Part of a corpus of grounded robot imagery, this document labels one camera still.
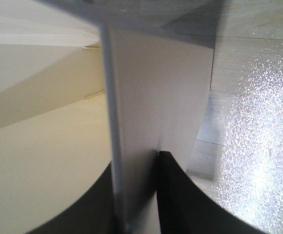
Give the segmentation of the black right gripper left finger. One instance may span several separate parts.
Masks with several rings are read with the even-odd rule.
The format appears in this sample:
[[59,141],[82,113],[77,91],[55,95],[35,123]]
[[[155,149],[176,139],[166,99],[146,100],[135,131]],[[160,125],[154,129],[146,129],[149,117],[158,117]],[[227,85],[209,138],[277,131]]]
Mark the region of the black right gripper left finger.
[[31,234],[115,234],[111,166],[93,186],[62,213],[30,231]]

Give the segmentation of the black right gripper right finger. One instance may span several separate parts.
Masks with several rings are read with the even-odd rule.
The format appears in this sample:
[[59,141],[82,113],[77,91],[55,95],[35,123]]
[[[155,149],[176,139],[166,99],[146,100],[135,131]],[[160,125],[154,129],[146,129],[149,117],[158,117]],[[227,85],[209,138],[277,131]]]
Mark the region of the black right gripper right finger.
[[157,203],[163,234],[260,234],[235,217],[185,174],[170,152],[158,156]]

